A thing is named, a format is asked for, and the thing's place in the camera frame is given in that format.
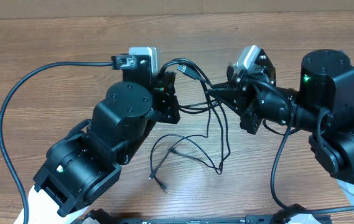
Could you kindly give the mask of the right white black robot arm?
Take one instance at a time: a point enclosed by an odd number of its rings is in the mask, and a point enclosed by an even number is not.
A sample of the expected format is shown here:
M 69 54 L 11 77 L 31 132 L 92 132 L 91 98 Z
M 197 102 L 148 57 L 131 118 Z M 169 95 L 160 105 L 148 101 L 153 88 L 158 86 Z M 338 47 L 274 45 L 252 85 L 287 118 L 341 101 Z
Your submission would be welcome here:
M 227 68 L 227 80 L 214 85 L 210 96 L 240 117 L 250 134 L 267 121 L 286 126 L 283 137 L 309 132 L 311 151 L 336 179 L 354 212 L 354 66 L 339 50 L 320 49 L 304 56 L 300 87 L 276 85 L 276 70 L 256 45 L 243 49 Z

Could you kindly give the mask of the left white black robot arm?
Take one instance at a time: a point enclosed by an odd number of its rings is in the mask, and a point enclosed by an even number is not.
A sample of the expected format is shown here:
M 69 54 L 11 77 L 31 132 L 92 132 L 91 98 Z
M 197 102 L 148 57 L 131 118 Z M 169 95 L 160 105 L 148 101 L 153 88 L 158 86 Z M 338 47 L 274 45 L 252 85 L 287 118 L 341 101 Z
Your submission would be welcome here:
M 49 148 L 18 223 L 73 222 L 119 180 L 157 123 L 179 122 L 174 72 L 153 71 L 149 55 L 117 55 L 107 66 L 120 70 L 122 80 L 91 118 Z

